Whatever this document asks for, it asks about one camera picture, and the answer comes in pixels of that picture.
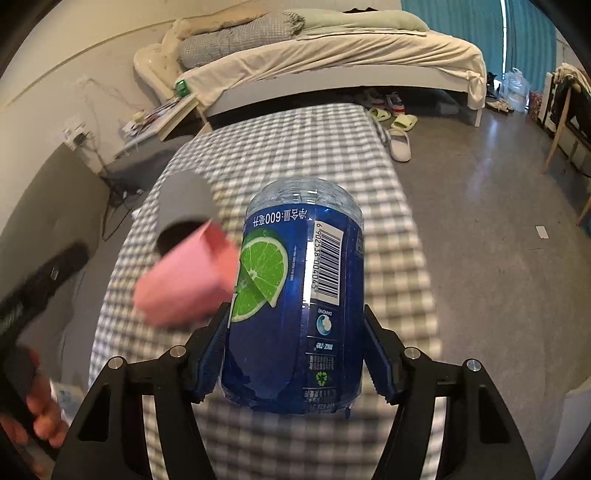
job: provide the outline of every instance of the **blue curtain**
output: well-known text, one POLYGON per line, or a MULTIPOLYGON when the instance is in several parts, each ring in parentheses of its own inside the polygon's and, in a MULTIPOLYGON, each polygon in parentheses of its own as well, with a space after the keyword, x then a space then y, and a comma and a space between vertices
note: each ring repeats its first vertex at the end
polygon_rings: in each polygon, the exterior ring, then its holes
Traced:
POLYGON ((501 79, 501 0, 402 0, 402 9, 422 18, 431 30, 463 38, 476 45, 484 56, 487 70, 501 79))
POLYGON ((523 72, 532 90, 542 91, 546 72, 556 68, 556 29, 530 0, 505 0, 507 70, 523 72))

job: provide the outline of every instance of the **white bed sheet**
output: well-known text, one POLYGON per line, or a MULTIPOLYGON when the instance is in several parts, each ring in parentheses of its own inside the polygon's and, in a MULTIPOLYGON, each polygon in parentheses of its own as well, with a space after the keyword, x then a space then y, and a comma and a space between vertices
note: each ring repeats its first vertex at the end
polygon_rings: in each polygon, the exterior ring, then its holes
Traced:
MULTIPOLYGON (((409 34, 342 34, 300 37, 233 53, 183 73, 192 93, 206 112, 226 91, 247 82, 283 74, 333 66, 412 65, 439 69, 468 83, 468 107, 484 107, 486 65, 470 42, 430 31, 409 34)), ((404 79, 392 79, 404 85, 404 79)))

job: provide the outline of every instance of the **recycling symbol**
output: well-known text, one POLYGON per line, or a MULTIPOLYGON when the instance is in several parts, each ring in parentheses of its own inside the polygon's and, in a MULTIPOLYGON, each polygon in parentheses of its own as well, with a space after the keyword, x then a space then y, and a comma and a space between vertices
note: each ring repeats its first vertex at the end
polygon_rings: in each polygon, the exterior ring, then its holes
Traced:
POLYGON ((326 372, 318 372, 316 374, 316 381, 318 382, 319 387, 324 387, 328 379, 329 376, 326 374, 326 372))

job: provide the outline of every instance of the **white slipper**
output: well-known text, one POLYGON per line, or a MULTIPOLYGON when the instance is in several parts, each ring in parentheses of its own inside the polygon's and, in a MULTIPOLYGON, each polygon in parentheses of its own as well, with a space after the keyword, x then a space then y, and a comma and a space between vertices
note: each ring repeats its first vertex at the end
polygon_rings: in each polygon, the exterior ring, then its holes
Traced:
POLYGON ((388 130, 390 137, 390 153, 392 158, 400 163, 406 163, 410 160, 410 140, 405 131, 399 128, 388 130))

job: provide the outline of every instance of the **paper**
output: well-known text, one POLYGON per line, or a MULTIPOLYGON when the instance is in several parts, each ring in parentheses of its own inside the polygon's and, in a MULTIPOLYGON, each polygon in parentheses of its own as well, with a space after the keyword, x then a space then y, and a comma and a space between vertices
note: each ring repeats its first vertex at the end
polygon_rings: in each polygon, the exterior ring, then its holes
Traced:
POLYGON ((540 236, 540 238, 549 238, 548 237, 548 232, 546 231, 546 227, 541 225, 541 226, 537 226, 535 227, 535 229, 538 231, 538 235, 540 236))

